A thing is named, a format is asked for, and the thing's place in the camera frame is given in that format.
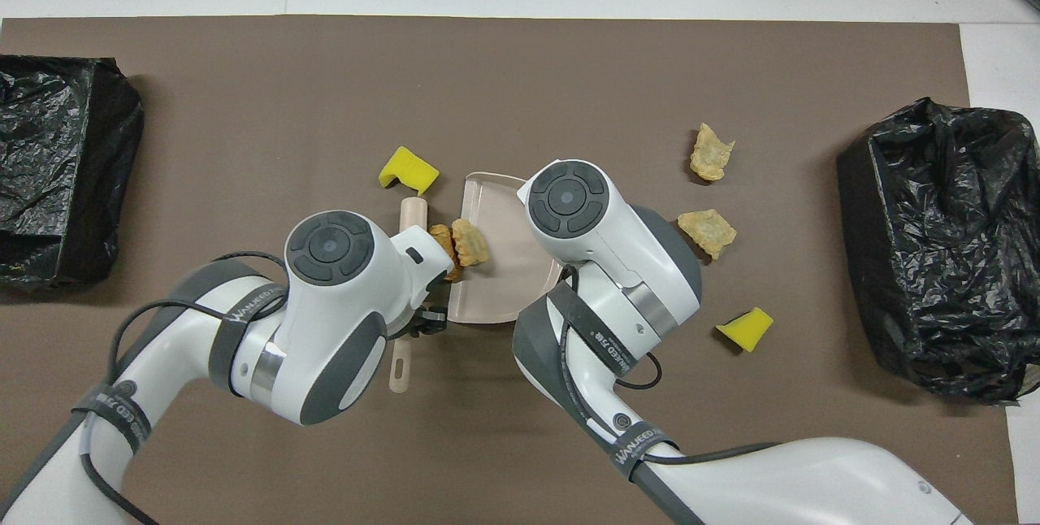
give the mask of bin lined with black bag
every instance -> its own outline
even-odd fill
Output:
[[[1010,110],[920,99],[838,156],[849,272],[882,367],[1014,401],[1040,363],[1040,163]]]
[[[142,129],[114,59],[0,55],[0,285],[108,277]]]

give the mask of black velcro strap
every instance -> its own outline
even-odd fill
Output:
[[[669,440],[669,437],[665,436],[665,432],[657,425],[640,421],[618,437],[614,446],[610,447],[610,462],[614,464],[614,468],[621,472],[621,476],[630,481],[632,471],[635,470],[635,465],[643,461],[643,455],[646,455],[647,450],[660,443],[674,446],[672,440]]]
[[[111,385],[99,384],[92,387],[72,411],[99,415],[123,434],[135,454],[152,434],[152,424],[145,411],[130,396]]]
[[[209,348],[209,380],[213,382],[213,385],[234,396],[241,396],[231,387],[231,365],[235,362],[238,344],[242,343],[245,329],[253,318],[283,295],[285,288],[282,285],[261,285],[249,292],[224,315],[219,327],[216,329],[216,336],[213,337],[213,346]]]
[[[549,292],[549,299],[571,329],[581,337],[582,342],[613,370],[615,376],[623,377],[632,370],[635,358],[574,289],[568,284],[556,284]]]

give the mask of beige handle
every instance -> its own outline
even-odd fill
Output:
[[[426,230],[427,204],[423,199],[405,199],[400,202],[400,226],[405,230],[410,226],[420,226]],[[390,365],[390,391],[405,393],[408,391],[409,377],[412,374],[412,337],[405,335],[393,341],[393,357]]]

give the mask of circular button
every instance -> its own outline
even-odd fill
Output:
[[[334,263],[350,251],[350,237],[335,226],[322,226],[311,235],[307,251],[322,263]]]
[[[549,188],[549,207],[556,214],[576,213],[584,206],[584,187],[572,178],[557,181]]]

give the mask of round gray button pad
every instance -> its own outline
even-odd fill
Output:
[[[289,236],[286,261],[313,285],[338,285],[357,278],[375,252],[365,218],[345,210],[315,214]]]
[[[602,220],[609,203],[606,181],[586,162],[558,162],[531,183],[527,210],[535,226],[555,239],[584,235]]]

